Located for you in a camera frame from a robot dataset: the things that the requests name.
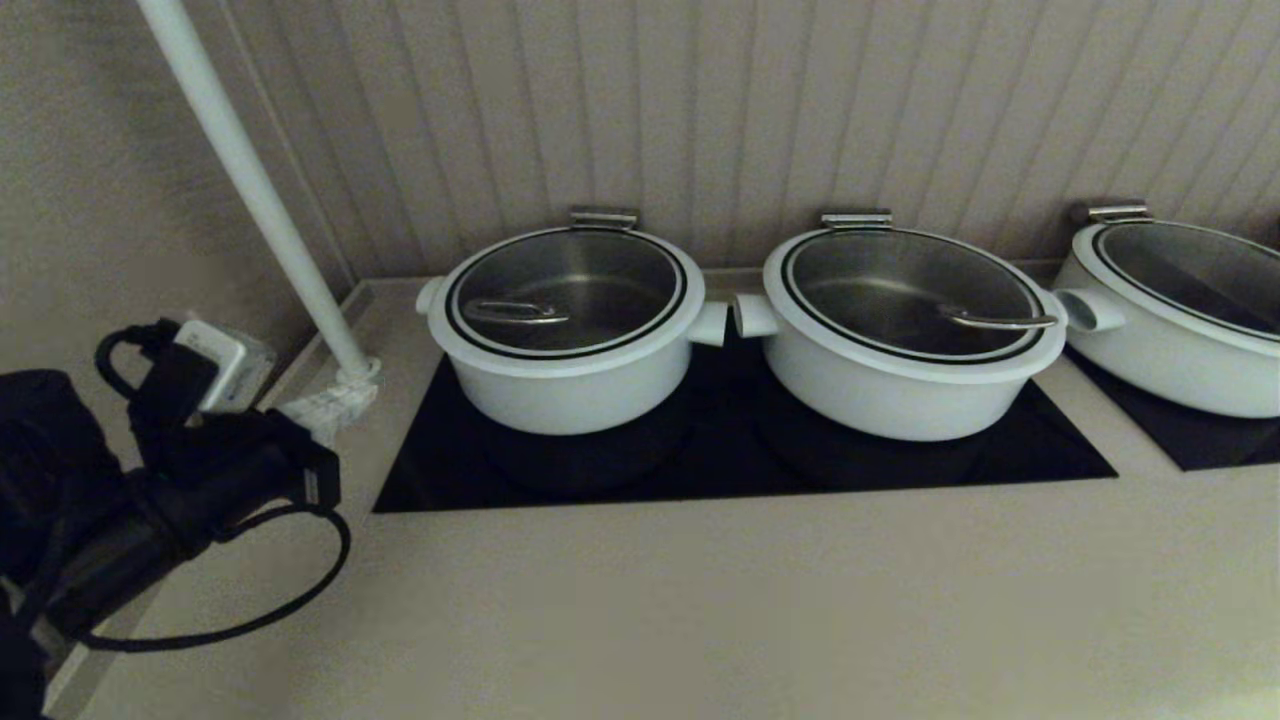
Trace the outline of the white pot with steel inside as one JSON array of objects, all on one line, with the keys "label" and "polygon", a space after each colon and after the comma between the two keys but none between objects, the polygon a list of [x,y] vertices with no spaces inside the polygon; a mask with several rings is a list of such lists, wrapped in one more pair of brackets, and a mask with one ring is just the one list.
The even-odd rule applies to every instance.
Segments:
[{"label": "white pot with steel inside", "polygon": [[1075,256],[1052,293],[1068,310],[1070,348],[1121,380],[1206,413],[1280,418],[1280,343],[1242,338],[1120,290]]},{"label": "white pot with steel inside", "polygon": [[911,442],[960,439],[988,429],[1066,343],[1057,325],[1014,357],[947,365],[815,338],[760,293],[739,293],[732,307],[739,334],[762,341],[773,377],[803,405],[854,430]]}]

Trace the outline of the white round pole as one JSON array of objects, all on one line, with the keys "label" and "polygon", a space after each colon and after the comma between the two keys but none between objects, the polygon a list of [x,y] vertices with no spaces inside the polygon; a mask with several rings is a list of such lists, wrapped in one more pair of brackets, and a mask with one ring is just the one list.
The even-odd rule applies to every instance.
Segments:
[{"label": "white round pole", "polygon": [[182,1],[134,1],[242,204],[335,359],[335,378],[348,386],[374,383],[381,364],[358,346]]}]

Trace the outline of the wide black glass cooktop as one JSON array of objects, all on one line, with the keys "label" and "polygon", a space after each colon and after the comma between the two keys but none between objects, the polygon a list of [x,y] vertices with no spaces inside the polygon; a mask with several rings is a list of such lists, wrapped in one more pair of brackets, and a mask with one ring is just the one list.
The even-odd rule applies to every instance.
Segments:
[{"label": "wide black glass cooktop", "polygon": [[454,369],[434,373],[378,514],[645,503],[1116,477],[1034,383],[991,428],[911,442],[842,427],[796,400],[758,340],[698,346],[678,388],[640,418],[580,436],[493,421]]}]

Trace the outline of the small black glass cooktop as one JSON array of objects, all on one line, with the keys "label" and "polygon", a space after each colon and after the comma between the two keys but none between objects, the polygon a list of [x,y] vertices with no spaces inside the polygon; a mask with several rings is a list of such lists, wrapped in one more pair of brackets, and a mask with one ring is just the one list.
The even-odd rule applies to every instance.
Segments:
[{"label": "small black glass cooktop", "polygon": [[1280,464],[1280,418],[1244,419],[1184,407],[1126,383],[1074,348],[1064,356],[1183,471]]}]

